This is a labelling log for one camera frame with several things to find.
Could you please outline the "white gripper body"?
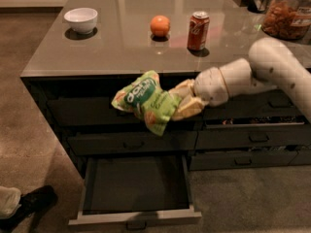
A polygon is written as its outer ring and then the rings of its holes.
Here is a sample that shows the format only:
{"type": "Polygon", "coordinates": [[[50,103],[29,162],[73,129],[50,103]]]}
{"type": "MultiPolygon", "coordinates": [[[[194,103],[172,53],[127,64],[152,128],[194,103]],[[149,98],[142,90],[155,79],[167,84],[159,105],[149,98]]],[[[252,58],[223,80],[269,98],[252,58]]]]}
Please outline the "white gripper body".
{"type": "Polygon", "coordinates": [[[224,104],[229,96],[221,70],[213,67],[200,72],[194,80],[194,93],[210,107],[224,104]]]}

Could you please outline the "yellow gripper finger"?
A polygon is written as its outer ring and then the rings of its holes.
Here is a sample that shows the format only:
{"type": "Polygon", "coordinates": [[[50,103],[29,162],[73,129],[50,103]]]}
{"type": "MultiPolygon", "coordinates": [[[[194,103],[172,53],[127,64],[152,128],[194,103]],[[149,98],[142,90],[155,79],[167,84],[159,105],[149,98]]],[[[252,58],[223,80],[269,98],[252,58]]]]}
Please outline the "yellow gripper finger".
{"type": "Polygon", "coordinates": [[[169,90],[170,94],[178,95],[181,98],[186,98],[187,96],[193,96],[193,85],[194,80],[187,79],[179,84],[177,84],[174,88],[169,90]]]}
{"type": "Polygon", "coordinates": [[[174,121],[196,116],[208,105],[206,101],[192,94],[188,94],[185,97],[175,94],[174,97],[180,99],[180,103],[171,117],[174,121]]]}

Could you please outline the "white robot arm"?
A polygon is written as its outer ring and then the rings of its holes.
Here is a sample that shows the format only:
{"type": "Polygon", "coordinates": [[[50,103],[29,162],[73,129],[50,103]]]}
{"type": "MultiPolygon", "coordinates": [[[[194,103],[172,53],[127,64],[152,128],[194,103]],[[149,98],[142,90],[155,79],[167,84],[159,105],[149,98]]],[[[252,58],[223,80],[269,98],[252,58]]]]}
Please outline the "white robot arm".
{"type": "Polygon", "coordinates": [[[283,90],[311,121],[311,73],[282,42],[262,38],[251,45],[247,58],[206,69],[170,89],[182,99],[172,118],[196,116],[205,107],[220,106],[231,97],[275,88],[283,90]]]}

